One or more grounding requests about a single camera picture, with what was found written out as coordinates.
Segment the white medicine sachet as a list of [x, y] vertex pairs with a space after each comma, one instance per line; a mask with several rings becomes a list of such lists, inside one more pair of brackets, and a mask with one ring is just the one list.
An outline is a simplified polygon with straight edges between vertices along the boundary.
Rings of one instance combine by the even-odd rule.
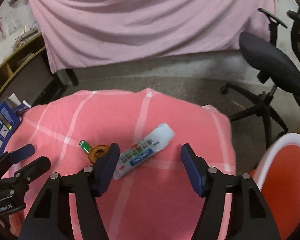
[[166, 148], [174, 138], [174, 131], [166, 123], [161, 123], [151, 133], [120, 154], [113, 174], [115, 180], [121, 179], [132, 169]]

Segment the red plastic trash bucket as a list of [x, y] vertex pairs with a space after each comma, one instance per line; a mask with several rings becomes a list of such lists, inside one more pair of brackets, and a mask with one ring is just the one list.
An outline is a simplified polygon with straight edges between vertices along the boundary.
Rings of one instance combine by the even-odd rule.
[[300, 223], [300, 134], [273, 143], [250, 172], [274, 216], [281, 239]]

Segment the blue cardboard box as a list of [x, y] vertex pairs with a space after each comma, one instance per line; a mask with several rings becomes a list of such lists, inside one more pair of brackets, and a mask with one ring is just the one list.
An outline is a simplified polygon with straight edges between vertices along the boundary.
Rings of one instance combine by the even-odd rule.
[[25, 100], [20, 101], [14, 93], [0, 104], [0, 156], [19, 127], [23, 114], [31, 107]]

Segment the pink checked tablecloth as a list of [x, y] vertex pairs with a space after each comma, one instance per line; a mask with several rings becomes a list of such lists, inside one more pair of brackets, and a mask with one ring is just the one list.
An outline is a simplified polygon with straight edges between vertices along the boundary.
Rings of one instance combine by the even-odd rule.
[[215, 107], [198, 106], [152, 89], [82, 90], [29, 109], [6, 150], [32, 144], [34, 156], [46, 156], [51, 171], [65, 176], [90, 164], [79, 146], [117, 143], [125, 151], [166, 123], [170, 144], [97, 199], [110, 239], [190, 239], [203, 198], [196, 194], [180, 158], [183, 144], [224, 173], [236, 172], [229, 119]]

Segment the stack of books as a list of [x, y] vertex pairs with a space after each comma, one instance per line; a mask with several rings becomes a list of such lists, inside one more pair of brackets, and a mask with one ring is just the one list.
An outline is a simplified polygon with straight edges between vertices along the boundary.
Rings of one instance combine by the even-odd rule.
[[40, 30], [37, 26], [29, 27], [28, 25], [25, 25], [23, 32], [15, 39], [13, 50], [18, 49], [20, 46], [25, 44], [28, 40], [35, 37], [39, 33]]

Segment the black office chair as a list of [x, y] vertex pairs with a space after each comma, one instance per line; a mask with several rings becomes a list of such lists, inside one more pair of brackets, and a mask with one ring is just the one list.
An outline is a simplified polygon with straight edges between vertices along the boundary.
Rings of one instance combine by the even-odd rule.
[[[254, 34], [244, 31], [239, 36], [239, 47], [247, 63], [259, 71], [257, 75], [258, 80], [261, 83], [272, 80], [274, 85], [270, 92], [262, 92], [256, 95], [242, 87], [226, 83], [221, 87], [221, 93], [225, 95], [229, 89], [233, 89], [253, 103], [252, 107], [231, 115], [229, 119], [231, 122], [234, 122], [252, 115], [261, 117], [264, 125], [266, 147], [270, 147], [273, 143], [271, 131], [272, 120], [283, 129], [279, 133], [279, 137], [288, 133], [287, 125], [275, 109], [271, 107], [270, 103], [273, 100], [275, 91], [281, 88], [285, 92], [292, 94], [300, 107], [300, 70], [276, 46], [278, 26], [281, 25], [286, 28], [287, 25], [270, 12], [262, 8], [259, 11], [264, 13], [269, 20], [270, 40], [267, 42]], [[300, 62], [300, 10], [297, 12], [289, 10], [287, 11], [287, 16], [294, 22], [290, 36], [291, 45], [294, 54]]]

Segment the pink hanging sheet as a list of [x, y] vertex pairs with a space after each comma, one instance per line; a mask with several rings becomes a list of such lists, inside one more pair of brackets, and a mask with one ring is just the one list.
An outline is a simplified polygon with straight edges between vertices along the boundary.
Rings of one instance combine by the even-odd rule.
[[243, 31], [265, 40], [276, 0], [29, 0], [50, 68], [101, 66], [238, 48]]

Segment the wooden wall shelf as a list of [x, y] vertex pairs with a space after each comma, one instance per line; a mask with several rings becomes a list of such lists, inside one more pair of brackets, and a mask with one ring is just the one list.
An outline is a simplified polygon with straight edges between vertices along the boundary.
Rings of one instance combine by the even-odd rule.
[[42, 34], [37, 34], [0, 65], [0, 97], [17, 75], [45, 49]]

